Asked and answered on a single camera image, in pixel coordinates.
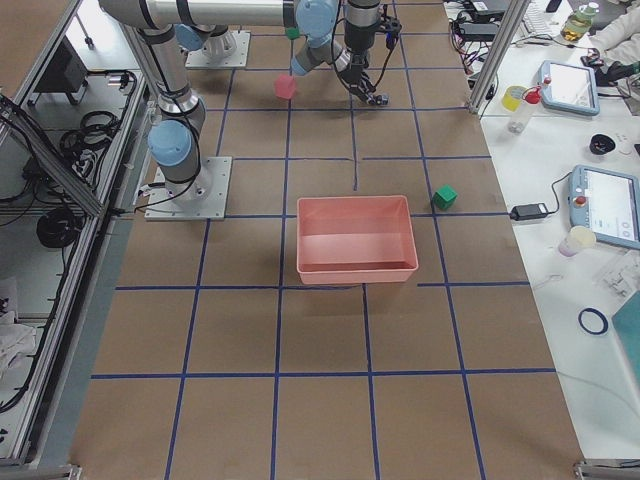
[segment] touchscreen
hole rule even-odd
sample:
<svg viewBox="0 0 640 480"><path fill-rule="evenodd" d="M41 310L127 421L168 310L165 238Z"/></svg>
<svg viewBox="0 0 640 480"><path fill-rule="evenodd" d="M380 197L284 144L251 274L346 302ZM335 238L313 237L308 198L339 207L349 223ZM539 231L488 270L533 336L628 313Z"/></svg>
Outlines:
<svg viewBox="0 0 640 480"><path fill-rule="evenodd" d="M589 223L595 233L638 241L633 181L586 170L589 186Z"/></svg>
<svg viewBox="0 0 640 480"><path fill-rule="evenodd" d="M550 64L550 96L554 102L593 107L591 78L587 70Z"/></svg>

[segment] keyboard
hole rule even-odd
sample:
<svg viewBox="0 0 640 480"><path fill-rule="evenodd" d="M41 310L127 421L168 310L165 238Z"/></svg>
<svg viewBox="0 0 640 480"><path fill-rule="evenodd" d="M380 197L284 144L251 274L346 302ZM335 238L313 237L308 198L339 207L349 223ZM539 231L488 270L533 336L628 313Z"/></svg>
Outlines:
<svg viewBox="0 0 640 480"><path fill-rule="evenodd" d="M531 35L549 35L553 36L551 33L551 29L549 25L547 25L546 20L542 16L542 12L538 8L538 6L532 1L529 3L527 7L527 11L524 14L524 18L522 19L522 26L524 28L524 32L526 36Z"/></svg>

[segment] electronic equipment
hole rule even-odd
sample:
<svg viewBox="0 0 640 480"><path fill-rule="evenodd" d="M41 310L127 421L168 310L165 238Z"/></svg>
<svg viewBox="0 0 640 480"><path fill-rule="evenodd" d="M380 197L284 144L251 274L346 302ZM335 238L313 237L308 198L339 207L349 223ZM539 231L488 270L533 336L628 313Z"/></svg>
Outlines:
<svg viewBox="0 0 640 480"><path fill-rule="evenodd" d="M73 45L67 37L63 37L35 91L37 93L76 93L82 88L87 73L87 67Z"/></svg>
<svg viewBox="0 0 640 480"><path fill-rule="evenodd" d="M498 33L498 26L493 23L458 23L454 22L454 32L464 43L492 42Z"/></svg>
<svg viewBox="0 0 640 480"><path fill-rule="evenodd" d="M465 0L462 6L474 23L490 23L502 19L509 2L506 0Z"/></svg>
<svg viewBox="0 0 640 480"><path fill-rule="evenodd" d="M632 175L577 165L569 178L571 225L598 241L640 250L640 184Z"/></svg>
<svg viewBox="0 0 640 480"><path fill-rule="evenodd" d="M545 107L587 116L600 113L593 69L546 60L538 76L540 84L551 78L551 84L540 92Z"/></svg>

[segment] green cube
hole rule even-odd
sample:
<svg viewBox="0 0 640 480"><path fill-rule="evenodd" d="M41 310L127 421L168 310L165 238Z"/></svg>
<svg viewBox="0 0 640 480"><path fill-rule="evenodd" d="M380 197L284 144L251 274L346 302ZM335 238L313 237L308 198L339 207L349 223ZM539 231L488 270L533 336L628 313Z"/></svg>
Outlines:
<svg viewBox="0 0 640 480"><path fill-rule="evenodd" d="M440 210L446 210L458 198L458 193L450 185L443 185L433 194L433 204Z"/></svg>
<svg viewBox="0 0 640 480"><path fill-rule="evenodd" d="M296 38L300 38L300 30L296 27L285 28L284 34L287 36L289 40L295 40Z"/></svg>

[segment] tape roll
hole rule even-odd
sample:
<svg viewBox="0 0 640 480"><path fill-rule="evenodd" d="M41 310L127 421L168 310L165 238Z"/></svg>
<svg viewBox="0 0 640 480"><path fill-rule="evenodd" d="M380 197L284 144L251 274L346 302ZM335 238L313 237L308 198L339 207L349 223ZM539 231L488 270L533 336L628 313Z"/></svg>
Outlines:
<svg viewBox="0 0 640 480"><path fill-rule="evenodd" d="M518 105L520 105L525 90L526 88L520 85L512 85L507 88L507 91L504 92L504 96L502 97L502 106L507 110L515 112Z"/></svg>

